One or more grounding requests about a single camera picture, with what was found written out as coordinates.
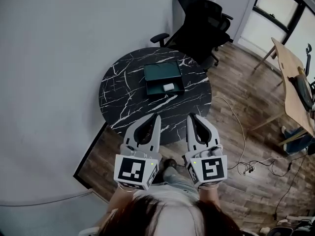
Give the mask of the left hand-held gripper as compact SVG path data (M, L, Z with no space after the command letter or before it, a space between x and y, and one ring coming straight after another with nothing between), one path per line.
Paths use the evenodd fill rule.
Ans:
M116 155L114 181L121 187L148 190L159 171L161 117L148 114L130 125L120 154Z

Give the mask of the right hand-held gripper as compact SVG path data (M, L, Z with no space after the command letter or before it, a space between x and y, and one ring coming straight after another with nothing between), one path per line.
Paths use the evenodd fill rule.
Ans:
M183 156L194 187L209 187L227 179L227 156L217 129L207 119L189 114L186 121L188 152ZM194 152L196 148L209 148Z

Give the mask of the dark green box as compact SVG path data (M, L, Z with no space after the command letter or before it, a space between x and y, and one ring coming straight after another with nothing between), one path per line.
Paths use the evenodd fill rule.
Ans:
M177 61L144 65L146 92L149 97L182 95L185 92L182 72ZM174 90L165 92L163 85L173 83Z

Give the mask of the person's right forearm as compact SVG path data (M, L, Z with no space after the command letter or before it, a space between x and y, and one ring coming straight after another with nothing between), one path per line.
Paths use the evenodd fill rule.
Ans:
M216 206L220 206L218 195L218 184L201 187L199 189L199 199L202 202L212 202Z

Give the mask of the person's left forearm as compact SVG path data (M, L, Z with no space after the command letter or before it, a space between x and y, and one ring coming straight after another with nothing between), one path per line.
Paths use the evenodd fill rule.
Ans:
M109 201L107 214L110 214L115 209L124 208L130 201L132 201L133 195L136 191L137 189L118 185L115 193Z

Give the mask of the person's dark shoe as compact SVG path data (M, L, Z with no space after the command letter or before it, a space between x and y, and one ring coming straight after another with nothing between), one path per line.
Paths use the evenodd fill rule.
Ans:
M166 159L164 161L163 166L164 166L165 170L169 167L176 169L177 168L177 162L174 159L169 158L169 159Z

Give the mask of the person's grey trouser leg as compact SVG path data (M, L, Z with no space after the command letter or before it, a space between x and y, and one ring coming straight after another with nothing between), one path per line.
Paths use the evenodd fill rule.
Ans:
M180 175L174 167L169 166L165 168L162 175L164 182L168 185L178 188L188 193L190 196L199 199L199 193L195 186L187 178Z

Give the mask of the person's white shirt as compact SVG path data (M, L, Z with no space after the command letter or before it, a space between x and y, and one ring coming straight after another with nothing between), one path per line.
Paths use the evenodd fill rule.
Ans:
M148 195L160 201L150 225L153 236L202 236L202 214L195 206L198 195L173 187L154 186L148 191L137 191L133 196Z

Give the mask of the light wooden desk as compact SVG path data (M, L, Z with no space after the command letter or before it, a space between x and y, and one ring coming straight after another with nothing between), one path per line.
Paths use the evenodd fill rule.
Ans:
M300 127L302 127L303 130L299 131L297 134L293 135L288 139L285 139L284 141L278 144L278 146L282 146L283 144L287 144L302 137L306 133L315 137L315 120L312 119L309 112L305 110L296 89L294 88L293 84L289 81L290 77L298 76L300 72L302 72L303 64L301 60L275 38L272 37L271 40L274 44L273 47L265 55L265 57L254 67L254 70L257 70L257 68L261 64L263 64L265 60L273 52L276 52L278 57L279 68L282 73L282 82L285 93L284 107L279 113L269 117L268 119L266 119L266 121L253 127L252 130L256 130L270 123L271 121L282 117L283 115L287 115L289 118L295 121Z

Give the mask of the dark bag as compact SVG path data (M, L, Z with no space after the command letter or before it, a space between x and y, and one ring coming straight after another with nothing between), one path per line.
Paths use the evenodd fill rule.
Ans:
M310 111L314 103L306 76L299 74L295 77L288 77L288 80L293 84L305 110Z

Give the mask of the black hooked stand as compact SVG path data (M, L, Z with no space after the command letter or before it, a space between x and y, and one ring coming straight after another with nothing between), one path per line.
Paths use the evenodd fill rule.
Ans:
M310 70L310 63L311 63L311 51L312 51L312 46L310 43L308 43L308 46L306 48L306 55L307 55L307 62L305 66L305 75L308 76L309 70Z

